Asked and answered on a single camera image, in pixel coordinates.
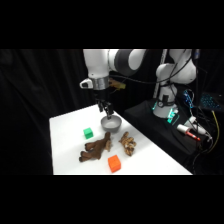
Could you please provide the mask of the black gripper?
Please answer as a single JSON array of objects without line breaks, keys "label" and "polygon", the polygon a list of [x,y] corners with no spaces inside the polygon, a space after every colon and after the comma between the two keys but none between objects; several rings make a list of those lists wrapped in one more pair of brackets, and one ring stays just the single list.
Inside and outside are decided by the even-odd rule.
[{"label": "black gripper", "polygon": [[[111,119],[111,116],[113,114],[113,107],[112,104],[109,101],[109,89],[104,89],[104,90],[95,90],[94,91],[94,96],[96,101],[106,101],[105,102],[105,111],[107,114],[107,119]],[[98,103],[99,106],[99,111],[103,112],[104,107],[102,102]]]}]

